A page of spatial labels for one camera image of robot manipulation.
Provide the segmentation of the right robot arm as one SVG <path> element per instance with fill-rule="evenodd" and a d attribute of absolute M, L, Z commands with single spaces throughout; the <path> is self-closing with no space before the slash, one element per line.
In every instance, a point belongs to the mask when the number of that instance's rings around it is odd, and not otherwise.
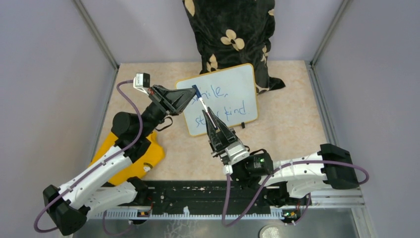
<path fill-rule="evenodd" d="M 297 159 L 274 162 L 265 149 L 250 152 L 233 129 L 210 109 L 202 111 L 212 156 L 223 163 L 227 180 L 244 188 L 262 189 L 277 183 L 279 199 L 292 204 L 297 198 L 324 188 L 354 189 L 360 185 L 350 152 L 333 144 Z"/>

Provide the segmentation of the whiteboard marker pen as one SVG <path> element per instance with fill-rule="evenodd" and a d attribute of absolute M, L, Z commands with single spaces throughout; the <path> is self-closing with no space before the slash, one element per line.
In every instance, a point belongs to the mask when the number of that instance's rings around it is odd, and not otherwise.
<path fill-rule="evenodd" d="M 214 129 L 218 129 L 218 127 L 216 126 L 215 122 L 213 121 L 213 119 L 210 116 L 210 113 L 208 111 L 208 107 L 204 103 L 204 100 L 202 98 L 202 95 L 201 95 L 201 93 L 200 93 L 197 85 L 192 85 L 192 87 L 196 90 L 196 96 L 197 96 L 198 100 L 201 102 L 201 104 L 202 104 L 202 106 L 203 106 L 203 108 L 205 110 L 206 115 L 209 117 L 209 120 L 210 120 L 211 125 L 213 126 Z"/>

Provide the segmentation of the yellow-framed whiteboard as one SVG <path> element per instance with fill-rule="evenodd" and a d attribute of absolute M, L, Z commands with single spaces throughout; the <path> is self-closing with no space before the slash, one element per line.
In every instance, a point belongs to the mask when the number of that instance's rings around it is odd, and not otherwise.
<path fill-rule="evenodd" d="M 203 102 L 227 126 L 258 119 L 254 67 L 250 63 L 201 74 L 176 82 L 176 89 L 196 85 Z"/>

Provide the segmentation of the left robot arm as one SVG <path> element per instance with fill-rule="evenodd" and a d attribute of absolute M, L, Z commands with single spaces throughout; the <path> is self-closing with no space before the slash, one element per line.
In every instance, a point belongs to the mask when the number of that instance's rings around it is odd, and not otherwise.
<path fill-rule="evenodd" d="M 196 86 L 169 90 L 160 85 L 147 89 L 151 103 L 143 112 L 118 112 L 113 118 L 116 141 L 92 165 L 60 186 L 43 190 L 44 209 L 62 235 L 80 230 L 94 215 L 121 204 L 143 205 L 149 198 L 146 185 L 138 177 L 105 188 L 114 175 L 135 164 L 151 145 L 149 135 L 169 116 L 181 114 L 198 95 Z"/>

